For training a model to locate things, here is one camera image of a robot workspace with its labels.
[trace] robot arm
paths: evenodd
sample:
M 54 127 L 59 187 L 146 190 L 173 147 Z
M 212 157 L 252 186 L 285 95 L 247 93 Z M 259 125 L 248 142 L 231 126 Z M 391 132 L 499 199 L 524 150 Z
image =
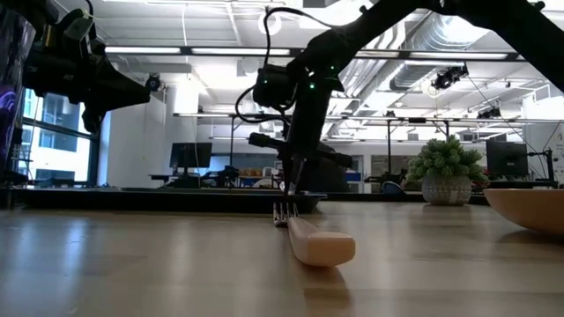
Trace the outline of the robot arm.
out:
M 564 59 L 559 45 L 564 33 L 539 12 L 542 5 L 527 0 L 381 0 L 346 26 L 318 35 L 286 68 L 266 65 L 259 70 L 253 98 L 265 107 L 295 109 L 285 144 L 251 136 L 251 144 L 270 146 L 292 157 L 285 173 L 286 194 L 295 194 L 305 161 L 316 155 L 331 92 L 343 91 L 338 73 L 373 38 L 418 8 L 457 15 L 475 26 L 497 32 L 543 75 L 564 90 Z

